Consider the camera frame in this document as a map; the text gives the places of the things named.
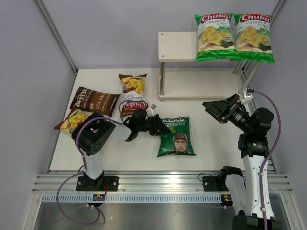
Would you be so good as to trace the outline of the white two-tier wooden shelf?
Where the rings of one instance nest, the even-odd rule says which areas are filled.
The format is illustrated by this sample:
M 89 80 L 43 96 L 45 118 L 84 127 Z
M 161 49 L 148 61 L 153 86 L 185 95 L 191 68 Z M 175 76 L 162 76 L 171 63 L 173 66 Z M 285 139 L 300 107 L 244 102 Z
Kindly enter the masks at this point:
M 160 32 L 158 98 L 226 99 L 248 88 L 259 64 L 247 75 L 250 62 L 237 62 L 234 68 L 167 68 L 167 63 L 194 62 L 197 54 L 196 32 Z

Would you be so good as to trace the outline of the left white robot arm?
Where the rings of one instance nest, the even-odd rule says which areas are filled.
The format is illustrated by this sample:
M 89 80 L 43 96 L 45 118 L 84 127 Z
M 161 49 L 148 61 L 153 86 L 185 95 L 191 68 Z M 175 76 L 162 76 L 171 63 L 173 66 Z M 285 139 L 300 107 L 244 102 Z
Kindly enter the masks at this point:
M 130 142 L 139 132 L 149 132 L 151 136 L 170 134 L 171 130 L 162 122 L 159 115 L 148 116 L 145 109 L 137 109 L 123 122 L 107 118 L 94 112 L 72 132 L 77 150 L 81 153 L 84 172 L 77 173 L 76 190 L 117 191 L 118 177 L 105 176 L 100 160 L 100 150 L 112 134 Z

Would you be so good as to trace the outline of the brown Chuba cassava chips bag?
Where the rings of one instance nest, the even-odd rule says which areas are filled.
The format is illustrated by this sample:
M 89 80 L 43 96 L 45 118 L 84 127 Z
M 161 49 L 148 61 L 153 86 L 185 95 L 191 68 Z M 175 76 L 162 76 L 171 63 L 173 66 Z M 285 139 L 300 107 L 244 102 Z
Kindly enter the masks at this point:
M 147 73 L 138 76 L 119 74 L 122 83 L 122 101 L 120 114 L 131 115 L 137 109 L 147 109 L 148 103 L 145 97 L 145 85 Z

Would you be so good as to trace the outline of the green Chuba cassava chips bag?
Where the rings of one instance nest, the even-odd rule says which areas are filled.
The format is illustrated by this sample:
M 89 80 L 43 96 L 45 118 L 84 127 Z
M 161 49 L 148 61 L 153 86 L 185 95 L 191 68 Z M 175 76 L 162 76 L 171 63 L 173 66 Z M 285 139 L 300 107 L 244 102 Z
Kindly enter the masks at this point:
M 246 13 L 235 14 L 237 56 L 235 61 L 256 61 L 273 64 L 270 26 L 273 16 Z

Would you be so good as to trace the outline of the brown Kettle sea salt bag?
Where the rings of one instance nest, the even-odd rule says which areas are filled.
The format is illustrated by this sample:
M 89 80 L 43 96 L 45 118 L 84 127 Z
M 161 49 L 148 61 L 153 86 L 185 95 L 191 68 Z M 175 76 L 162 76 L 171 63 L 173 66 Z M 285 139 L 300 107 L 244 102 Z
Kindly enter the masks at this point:
M 77 107 L 86 112 L 98 112 L 102 115 L 112 116 L 120 94 L 111 94 L 79 87 L 70 109 Z

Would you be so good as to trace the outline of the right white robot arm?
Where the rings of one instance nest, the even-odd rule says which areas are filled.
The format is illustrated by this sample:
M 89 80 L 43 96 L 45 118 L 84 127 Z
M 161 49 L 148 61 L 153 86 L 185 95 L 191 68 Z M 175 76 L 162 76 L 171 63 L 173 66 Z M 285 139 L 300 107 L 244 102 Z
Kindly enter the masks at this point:
M 280 230 L 282 223 L 275 219 L 268 188 L 268 159 L 270 149 L 267 133 L 274 114 L 267 108 L 258 108 L 252 115 L 243 109 L 240 96 L 219 101 L 203 102 L 205 111 L 221 124 L 231 122 L 243 133 L 239 136 L 238 149 L 245 171 L 224 166 L 218 176 L 220 188 L 228 190 L 235 215 L 234 230 Z

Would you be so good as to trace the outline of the aluminium frame post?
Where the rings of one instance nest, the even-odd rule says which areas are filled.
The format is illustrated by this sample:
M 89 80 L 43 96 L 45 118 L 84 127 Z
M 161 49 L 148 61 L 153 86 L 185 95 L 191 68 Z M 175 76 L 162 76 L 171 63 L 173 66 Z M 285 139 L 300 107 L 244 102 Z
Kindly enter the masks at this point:
M 72 72 L 76 76 L 78 73 L 78 68 L 76 67 L 68 49 L 66 48 L 53 20 L 52 17 L 50 16 L 44 2 L 42 0 L 34 0 L 34 3 L 36 4 L 39 12 L 41 13 L 45 23 L 47 24 L 52 36 L 54 37 L 56 43 L 58 44 L 62 54 L 64 55 L 68 65 L 70 66 Z
M 270 32 L 272 32 L 274 22 L 277 21 L 277 18 L 279 16 L 279 14 L 282 12 L 286 3 L 287 3 L 287 0 L 278 0 L 271 13 L 264 13 L 264 15 L 271 15 L 272 16 L 271 22 L 270 22 Z

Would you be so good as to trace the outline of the right aluminium frame post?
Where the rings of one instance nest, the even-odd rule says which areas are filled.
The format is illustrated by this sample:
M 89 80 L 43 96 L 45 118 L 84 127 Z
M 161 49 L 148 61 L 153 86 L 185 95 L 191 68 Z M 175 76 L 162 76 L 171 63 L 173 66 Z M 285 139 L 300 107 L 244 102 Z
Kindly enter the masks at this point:
M 287 0 L 278 0 L 271 13 L 264 13 L 264 15 L 271 15 L 272 16 L 271 22 L 270 22 L 270 32 L 272 32 L 274 22 L 277 21 L 277 18 L 279 16 L 279 14 L 282 12 L 286 3 L 287 3 Z

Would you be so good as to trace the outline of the left aluminium frame post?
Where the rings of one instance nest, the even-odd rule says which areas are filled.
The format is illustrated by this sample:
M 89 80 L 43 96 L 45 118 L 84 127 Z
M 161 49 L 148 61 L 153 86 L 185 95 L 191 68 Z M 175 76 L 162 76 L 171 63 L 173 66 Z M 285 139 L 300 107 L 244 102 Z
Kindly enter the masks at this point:
M 76 76 L 78 73 L 78 68 L 76 67 L 68 49 L 66 48 L 53 20 L 52 17 L 50 16 L 44 2 L 42 0 L 34 0 L 34 3 L 36 4 L 39 12 L 41 13 L 45 23 L 47 24 L 52 36 L 54 37 L 56 43 L 58 44 L 62 54 L 64 55 L 68 65 L 70 66 L 72 72 Z

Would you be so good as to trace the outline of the dark green Real chips bag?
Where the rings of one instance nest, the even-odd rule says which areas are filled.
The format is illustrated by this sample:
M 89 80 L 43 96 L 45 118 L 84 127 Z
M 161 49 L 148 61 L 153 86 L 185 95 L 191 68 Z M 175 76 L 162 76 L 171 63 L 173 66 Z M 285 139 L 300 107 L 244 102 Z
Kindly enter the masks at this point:
M 196 156 L 191 144 L 189 117 L 162 118 L 162 122 L 171 132 L 160 134 L 157 157 L 171 154 Z

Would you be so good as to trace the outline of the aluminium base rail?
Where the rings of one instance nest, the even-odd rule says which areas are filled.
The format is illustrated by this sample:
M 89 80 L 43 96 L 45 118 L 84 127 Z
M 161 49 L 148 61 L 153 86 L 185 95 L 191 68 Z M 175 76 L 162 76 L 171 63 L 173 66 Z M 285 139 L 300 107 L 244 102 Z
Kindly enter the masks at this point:
M 221 203 L 230 195 L 201 182 L 198 172 L 109 172 L 106 191 L 77 191 L 79 179 L 68 172 L 40 174 L 32 192 L 44 202 L 61 203 Z

